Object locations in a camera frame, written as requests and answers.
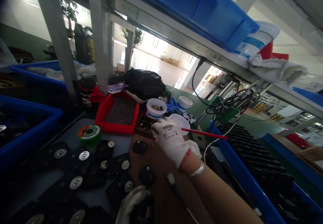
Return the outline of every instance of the red object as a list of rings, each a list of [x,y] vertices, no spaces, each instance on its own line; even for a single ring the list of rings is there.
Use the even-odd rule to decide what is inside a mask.
[[[288,54],[273,53],[273,46],[274,46],[274,43],[270,42],[261,51],[258,52],[258,54],[261,54],[261,57],[263,60],[267,60],[270,58],[285,59],[287,61],[289,60]]]
[[[308,142],[306,140],[304,140],[303,138],[301,138],[296,133],[291,133],[291,134],[285,136],[285,138],[290,140],[292,143],[294,143],[296,146],[298,146],[301,149],[307,149],[310,147]]]
[[[100,88],[98,86],[95,86],[93,93],[91,93],[88,97],[88,99],[94,103],[101,103],[104,98],[105,95],[103,93],[100,93]]]
[[[192,132],[192,133],[196,133],[196,134],[200,134],[200,135],[204,135],[204,136],[213,137],[213,138],[219,138],[219,139],[222,139],[222,140],[228,140],[228,138],[226,136],[221,136],[221,135],[216,135],[216,134],[212,134],[212,133],[207,133],[207,132],[197,131],[197,130],[192,130],[192,129],[186,129],[186,128],[182,128],[182,130]]]
[[[105,100],[100,104],[94,124],[99,125],[103,132],[131,135],[134,132],[136,120],[138,118],[139,103],[136,104],[136,107],[134,110],[134,118],[132,121],[132,125],[119,125],[119,124],[110,124],[105,122],[105,118],[110,112],[114,103],[114,99],[116,97],[132,99],[128,94],[126,94],[123,91],[116,94],[109,94],[105,98]]]

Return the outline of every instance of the white cloth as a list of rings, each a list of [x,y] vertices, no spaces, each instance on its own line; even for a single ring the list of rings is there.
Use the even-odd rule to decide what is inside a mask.
[[[277,58],[263,60],[260,54],[251,56],[248,64],[251,72],[272,84],[286,81],[289,86],[300,76],[307,74],[306,67],[302,65]]]
[[[165,117],[154,123],[152,128],[155,130],[152,133],[156,142],[179,168],[185,154],[190,149],[189,144],[183,139],[181,127],[174,120]]]
[[[150,195],[150,191],[147,191],[145,186],[140,185],[134,188],[122,200],[117,220],[115,221],[115,223],[129,224],[129,215],[134,210],[135,205],[138,205],[140,202],[142,202],[148,195]]]

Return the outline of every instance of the red brush handle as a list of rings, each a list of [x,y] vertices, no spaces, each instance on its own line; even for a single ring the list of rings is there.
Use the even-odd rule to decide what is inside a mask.
[[[185,129],[185,128],[182,128],[182,130],[192,132],[192,133],[196,133],[196,134],[200,134],[200,135],[204,135],[204,136],[213,137],[213,138],[219,138],[219,139],[222,139],[222,140],[228,140],[228,138],[226,136],[220,136],[220,135],[216,135],[216,134],[212,134],[212,133],[207,133],[207,132],[197,131],[197,130],[192,130],[192,129]]]

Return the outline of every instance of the silver bracelet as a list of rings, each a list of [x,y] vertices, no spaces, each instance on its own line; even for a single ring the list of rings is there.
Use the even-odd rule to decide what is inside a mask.
[[[194,177],[195,175],[200,175],[205,169],[204,163],[201,164],[201,166],[196,170],[194,173],[192,173],[189,177]]]

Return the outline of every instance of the gloved hand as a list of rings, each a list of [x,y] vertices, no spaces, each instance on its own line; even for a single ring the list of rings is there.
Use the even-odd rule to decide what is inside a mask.
[[[129,224],[130,213],[134,210],[135,205],[142,202],[148,195],[150,195],[150,191],[146,190],[144,185],[134,188],[129,194],[127,194],[121,202],[115,224]]]
[[[152,125],[153,136],[159,146],[172,159],[177,168],[189,150],[189,145],[184,141],[182,129],[177,122],[166,117],[159,119]]]

